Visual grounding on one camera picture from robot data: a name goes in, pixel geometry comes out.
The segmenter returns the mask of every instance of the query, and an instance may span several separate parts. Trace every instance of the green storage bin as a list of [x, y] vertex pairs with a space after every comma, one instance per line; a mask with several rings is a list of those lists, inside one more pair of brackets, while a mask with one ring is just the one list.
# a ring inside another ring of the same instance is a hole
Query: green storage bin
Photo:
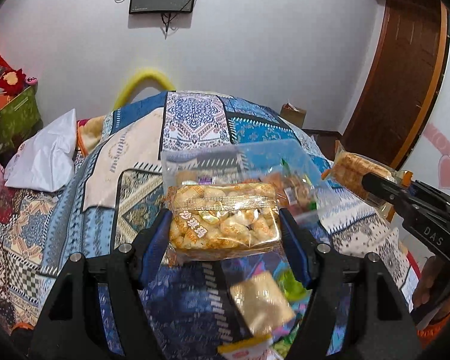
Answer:
[[28, 87], [0, 110], [0, 154], [13, 149], [14, 142], [28, 138], [41, 119], [35, 100], [35, 88]]

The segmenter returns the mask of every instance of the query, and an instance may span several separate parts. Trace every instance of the brown door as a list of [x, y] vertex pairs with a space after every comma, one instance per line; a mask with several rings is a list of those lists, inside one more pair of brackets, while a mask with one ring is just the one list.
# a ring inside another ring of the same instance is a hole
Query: brown door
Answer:
[[377, 53], [343, 135], [347, 150], [392, 167], [402, 162], [437, 88], [444, 50], [439, 47], [444, 43], [442, 16], [439, 1], [432, 8], [387, 0]]

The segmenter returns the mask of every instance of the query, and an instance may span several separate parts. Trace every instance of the bed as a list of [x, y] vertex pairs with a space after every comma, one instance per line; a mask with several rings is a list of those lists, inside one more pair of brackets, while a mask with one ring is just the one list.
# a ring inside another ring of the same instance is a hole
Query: bed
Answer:
[[[10, 212], [0, 211], [3, 328], [10, 332], [18, 322], [36, 324], [70, 254], [108, 254], [152, 224], [164, 198], [161, 150], [279, 139], [296, 139], [320, 170], [330, 167], [315, 141], [273, 110], [217, 93], [166, 91], [80, 121], [76, 174], [68, 185], [54, 194], [16, 190]], [[411, 305], [418, 272], [399, 247], [398, 230], [390, 229], [374, 209], [344, 188], [334, 186], [334, 192], [340, 203], [321, 216], [314, 236], [342, 254], [378, 253]], [[213, 290], [210, 277], [230, 285], [263, 270], [275, 277], [284, 266], [283, 253], [274, 251], [219, 266], [197, 262], [180, 269], [161, 268], [154, 283], [139, 295], [165, 356], [211, 359], [218, 356], [217, 345], [243, 338], [243, 327], [220, 294], [215, 302], [221, 306], [214, 311], [214, 300], [208, 297]], [[344, 287], [329, 353], [342, 345], [349, 295], [350, 289]], [[292, 305], [297, 315], [303, 315], [309, 299]], [[99, 301], [109, 349], [120, 354], [106, 285], [99, 286]], [[274, 334], [278, 339], [293, 326]]]

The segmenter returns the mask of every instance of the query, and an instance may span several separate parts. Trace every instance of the human hand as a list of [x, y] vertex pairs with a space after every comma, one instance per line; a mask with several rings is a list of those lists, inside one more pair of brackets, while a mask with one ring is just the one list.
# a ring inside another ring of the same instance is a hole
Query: human hand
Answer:
[[[419, 280], [415, 292], [412, 295], [414, 309], [421, 306], [422, 304], [427, 303], [430, 300], [430, 289], [432, 288], [435, 279], [437, 278], [443, 266], [443, 260], [436, 256], [430, 257], [428, 259], [425, 266], [423, 267], [422, 277]], [[448, 314], [450, 314], [450, 297], [445, 300], [440, 310], [433, 317], [432, 321], [443, 319]]]

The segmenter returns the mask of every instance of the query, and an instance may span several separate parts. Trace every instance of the metal bolt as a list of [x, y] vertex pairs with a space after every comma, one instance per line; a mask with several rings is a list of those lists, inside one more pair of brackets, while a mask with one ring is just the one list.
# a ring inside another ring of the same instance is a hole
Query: metal bolt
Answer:
[[128, 253], [130, 250], [132, 250], [132, 245], [131, 244], [121, 244], [118, 247], [118, 250], [122, 253]]
[[378, 256], [377, 253], [369, 253], [368, 254], [368, 259], [372, 262], [372, 263], [378, 263], [380, 261], [380, 256]]
[[330, 246], [328, 246], [327, 244], [319, 244], [318, 246], [317, 246], [317, 250], [320, 252], [320, 253], [328, 253], [331, 249], [330, 249]]
[[70, 256], [70, 260], [73, 261], [74, 263], [76, 263], [77, 261], [79, 261], [82, 258], [82, 254], [75, 252]]

